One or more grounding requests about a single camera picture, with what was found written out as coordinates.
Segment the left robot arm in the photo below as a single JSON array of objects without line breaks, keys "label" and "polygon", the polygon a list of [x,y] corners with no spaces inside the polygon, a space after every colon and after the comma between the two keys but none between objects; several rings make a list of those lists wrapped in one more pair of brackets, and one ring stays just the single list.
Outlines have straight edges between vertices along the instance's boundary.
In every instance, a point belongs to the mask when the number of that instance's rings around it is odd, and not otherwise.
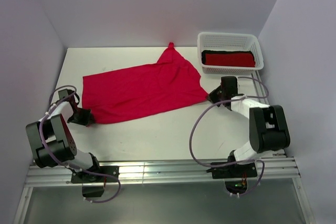
[{"label": "left robot arm", "polygon": [[102,176],[102,168],[91,153],[77,149],[68,123],[90,126],[95,122],[90,110],[65,101],[53,104],[45,116],[26,126],[33,159],[40,168],[61,165],[83,175],[91,182]]}]

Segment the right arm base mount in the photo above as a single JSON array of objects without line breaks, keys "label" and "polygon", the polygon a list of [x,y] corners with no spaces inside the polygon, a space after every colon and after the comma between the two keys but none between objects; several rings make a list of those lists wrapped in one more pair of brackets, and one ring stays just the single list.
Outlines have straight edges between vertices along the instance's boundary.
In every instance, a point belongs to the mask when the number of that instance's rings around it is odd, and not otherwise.
[{"label": "right arm base mount", "polygon": [[212,174],[212,179],[236,179],[225,182],[225,187],[232,194],[243,194],[248,189],[248,178],[257,177],[256,165],[234,164],[219,168],[209,168],[207,173]]}]

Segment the white plastic basket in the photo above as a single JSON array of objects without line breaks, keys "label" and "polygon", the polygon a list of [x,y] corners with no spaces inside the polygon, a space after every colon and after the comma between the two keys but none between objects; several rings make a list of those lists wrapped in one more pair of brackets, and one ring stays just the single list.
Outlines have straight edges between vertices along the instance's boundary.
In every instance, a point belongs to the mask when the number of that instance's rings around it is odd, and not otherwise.
[{"label": "white plastic basket", "polygon": [[251,34],[201,32],[197,50],[204,73],[250,74],[264,67],[259,41]]}]

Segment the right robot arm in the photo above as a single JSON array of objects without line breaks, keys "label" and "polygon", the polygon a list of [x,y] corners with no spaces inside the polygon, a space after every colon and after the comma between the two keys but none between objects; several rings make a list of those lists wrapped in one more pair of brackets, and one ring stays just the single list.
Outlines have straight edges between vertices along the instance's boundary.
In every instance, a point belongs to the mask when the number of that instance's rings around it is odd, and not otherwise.
[{"label": "right robot arm", "polygon": [[280,105],[268,105],[255,101],[236,88],[218,87],[207,96],[217,106],[223,105],[249,121],[249,139],[231,152],[233,160],[227,164],[228,173],[234,177],[245,171],[245,163],[262,157],[263,153],[275,152],[290,145],[290,135],[284,110]]}]

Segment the aluminium table frame rail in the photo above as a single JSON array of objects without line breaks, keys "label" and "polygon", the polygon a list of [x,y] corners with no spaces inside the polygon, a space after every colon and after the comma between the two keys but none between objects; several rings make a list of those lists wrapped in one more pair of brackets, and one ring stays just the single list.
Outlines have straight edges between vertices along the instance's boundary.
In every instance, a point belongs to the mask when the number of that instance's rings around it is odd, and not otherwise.
[{"label": "aluminium table frame rail", "polygon": [[266,154],[232,196],[206,171],[248,141],[248,120],[208,102],[116,124],[69,124],[76,146],[118,166],[105,203],[84,201],[62,166],[30,166],[15,223],[315,223],[293,157]]}]

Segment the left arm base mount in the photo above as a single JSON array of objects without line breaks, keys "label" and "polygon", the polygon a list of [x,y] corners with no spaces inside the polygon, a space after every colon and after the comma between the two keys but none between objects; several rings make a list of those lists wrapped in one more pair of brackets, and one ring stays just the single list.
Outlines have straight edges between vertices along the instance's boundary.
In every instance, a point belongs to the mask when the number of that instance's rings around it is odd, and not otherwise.
[{"label": "left arm base mount", "polygon": [[72,184],[82,185],[82,195],[86,198],[100,198],[106,188],[107,183],[116,183],[119,177],[118,166],[101,166],[97,173],[93,175],[85,172],[73,173],[71,176]]}]

